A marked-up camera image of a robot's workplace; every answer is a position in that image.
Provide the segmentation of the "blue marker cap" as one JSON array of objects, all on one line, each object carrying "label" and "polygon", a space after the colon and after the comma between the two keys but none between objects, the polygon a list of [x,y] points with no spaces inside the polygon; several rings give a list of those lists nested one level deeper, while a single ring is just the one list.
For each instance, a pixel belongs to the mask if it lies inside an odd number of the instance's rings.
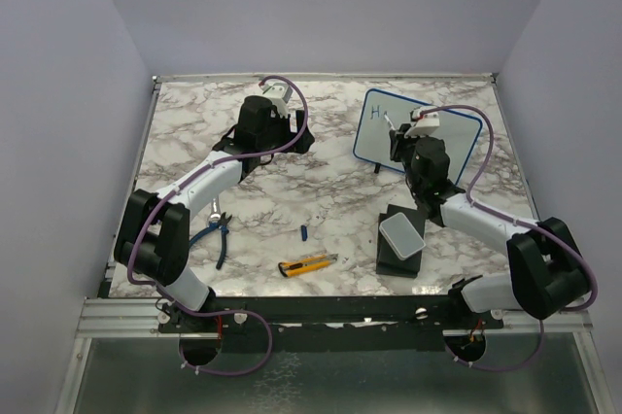
[{"label": "blue marker cap", "polygon": [[304,224],[303,224],[303,225],[300,227],[300,233],[301,233],[301,240],[302,240],[303,242],[307,241],[307,239],[308,239],[308,230],[307,230],[306,225],[304,225]]}]

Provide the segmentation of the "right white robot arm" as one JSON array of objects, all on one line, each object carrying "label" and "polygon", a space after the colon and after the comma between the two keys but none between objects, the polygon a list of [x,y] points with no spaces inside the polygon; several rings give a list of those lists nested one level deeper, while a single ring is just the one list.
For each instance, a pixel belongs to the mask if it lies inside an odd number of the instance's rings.
[{"label": "right white robot arm", "polygon": [[478,275],[455,283],[446,304],[448,320],[467,328],[481,313],[519,310],[545,320],[560,311],[580,311],[597,296],[594,274],[578,251],[567,225],[513,217],[476,201],[448,177],[449,156],[442,140],[390,129],[390,158],[401,163],[417,210],[445,228],[464,233],[508,260],[506,273]]}]

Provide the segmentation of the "blue whiteboard marker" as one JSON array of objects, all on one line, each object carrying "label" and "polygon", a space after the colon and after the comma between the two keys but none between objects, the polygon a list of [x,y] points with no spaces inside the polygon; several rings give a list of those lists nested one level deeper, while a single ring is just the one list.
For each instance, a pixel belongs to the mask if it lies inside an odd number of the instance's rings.
[{"label": "blue whiteboard marker", "polygon": [[395,129],[396,129],[396,127],[395,127],[395,125],[394,125],[393,121],[390,119],[390,117],[389,117],[388,115],[386,115],[386,114],[385,114],[385,115],[383,116],[383,118],[384,118],[385,122],[387,123],[387,126],[388,126],[391,130],[395,130]]}]

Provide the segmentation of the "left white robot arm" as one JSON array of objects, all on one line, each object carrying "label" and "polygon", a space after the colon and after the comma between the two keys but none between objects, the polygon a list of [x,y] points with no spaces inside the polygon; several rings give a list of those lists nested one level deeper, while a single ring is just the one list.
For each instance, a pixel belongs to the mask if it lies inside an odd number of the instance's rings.
[{"label": "left white robot arm", "polygon": [[214,292],[190,269],[190,223],[225,190],[240,184],[264,156],[305,154],[314,143],[308,109],[291,117],[274,98],[244,99],[235,124],[191,172],[164,189],[136,190],[126,203],[113,257],[130,277],[145,276],[181,304],[181,319],[201,331],[214,322]]}]

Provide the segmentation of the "blue framed whiteboard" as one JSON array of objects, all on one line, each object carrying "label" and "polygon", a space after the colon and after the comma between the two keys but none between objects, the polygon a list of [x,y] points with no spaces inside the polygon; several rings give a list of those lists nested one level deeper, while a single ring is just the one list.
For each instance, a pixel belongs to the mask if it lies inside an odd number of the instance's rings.
[{"label": "blue framed whiteboard", "polygon": [[[390,161],[390,127],[385,117],[391,120],[395,128],[399,128],[401,124],[410,122],[410,114],[414,110],[430,106],[430,103],[385,90],[369,89],[364,97],[355,136],[354,157],[403,173],[400,163]],[[457,183],[476,146],[483,122],[477,116],[458,111],[441,111],[437,114],[440,128],[432,137],[444,141],[450,157],[448,177]]]}]

